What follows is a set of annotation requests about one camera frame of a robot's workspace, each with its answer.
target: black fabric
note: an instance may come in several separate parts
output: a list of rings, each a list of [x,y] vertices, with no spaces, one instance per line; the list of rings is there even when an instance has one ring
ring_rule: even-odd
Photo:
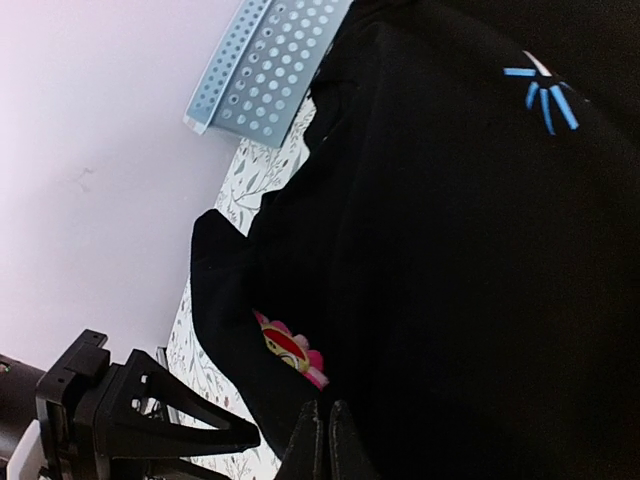
[[[532,66],[505,11],[356,2],[312,85],[308,162],[248,239],[196,224],[196,334],[279,455],[318,394],[251,308],[325,355],[383,478],[640,477],[640,156],[619,128],[638,111],[549,53],[597,31],[542,12],[526,48],[566,76],[536,80],[566,81],[579,121],[554,108],[551,135],[532,79],[504,75]]]

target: floral patterned surface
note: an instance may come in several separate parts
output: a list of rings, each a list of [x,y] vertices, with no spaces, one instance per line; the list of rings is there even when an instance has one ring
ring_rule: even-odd
[[[216,208],[242,233],[248,232],[259,210],[262,194],[282,188],[309,157],[302,136],[314,114],[313,102],[306,99],[281,149],[272,149],[246,139],[241,141]],[[234,385],[216,368],[198,343],[191,311],[191,290],[187,282],[167,346],[169,370],[210,402],[253,422]],[[182,425],[204,427],[192,417],[184,414],[179,416]],[[262,437],[259,447],[244,453],[192,460],[233,480],[272,480],[280,467],[280,461]]]

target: blue and white graphic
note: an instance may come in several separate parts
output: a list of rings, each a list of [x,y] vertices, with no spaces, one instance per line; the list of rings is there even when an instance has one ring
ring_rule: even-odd
[[[529,84],[529,91],[527,92],[527,96],[525,98],[525,104],[527,105],[527,108],[529,110],[533,108],[533,103],[535,102],[536,95],[539,93],[540,104],[542,105],[542,115],[544,117],[544,122],[547,125],[547,130],[549,130],[549,133],[551,135],[555,135],[556,131],[553,128],[553,120],[551,119],[551,107],[549,101],[549,92],[551,92],[551,95],[553,96],[556,104],[558,105],[558,108],[567,121],[569,128],[571,130],[577,129],[580,124],[573,114],[573,110],[571,110],[571,106],[569,105],[569,102],[567,102],[564,93],[562,93],[562,88],[560,87],[560,85],[565,87],[569,86],[566,83],[561,82],[559,84],[551,86],[549,89],[541,87],[540,84],[535,80],[535,78],[538,76],[551,78],[553,77],[553,75],[551,74],[549,69],[540,62],[540,60],[531,55],[529,52],[525,51],[524,53],[525,55],[527,55],[527,57],[529,57],[536,68],[505,68],[504,74],[507,77],[530,77],[532,79],[531,83]]]

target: white wall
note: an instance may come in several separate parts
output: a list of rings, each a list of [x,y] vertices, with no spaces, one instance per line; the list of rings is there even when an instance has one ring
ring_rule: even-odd
[[[0,352],[166,345],[237,140],[182,115],[238,0],[0,0]]]

